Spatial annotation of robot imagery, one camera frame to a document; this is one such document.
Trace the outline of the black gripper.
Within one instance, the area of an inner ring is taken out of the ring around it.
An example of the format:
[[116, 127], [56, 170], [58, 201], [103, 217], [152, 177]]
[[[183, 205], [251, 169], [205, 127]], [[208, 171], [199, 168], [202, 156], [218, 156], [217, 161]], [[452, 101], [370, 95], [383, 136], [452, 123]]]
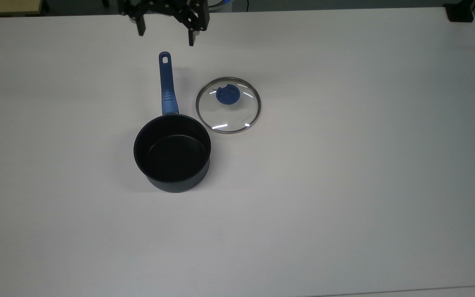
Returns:
[[209, 6], [205, 0], [120, 0], [119, 14], [134, 19], [138, 35], [144, 36], [144, 15], [174, 16], [188, 30], [188, 43], [193, 47], [196, 36], [206, 31], [210, 21]]

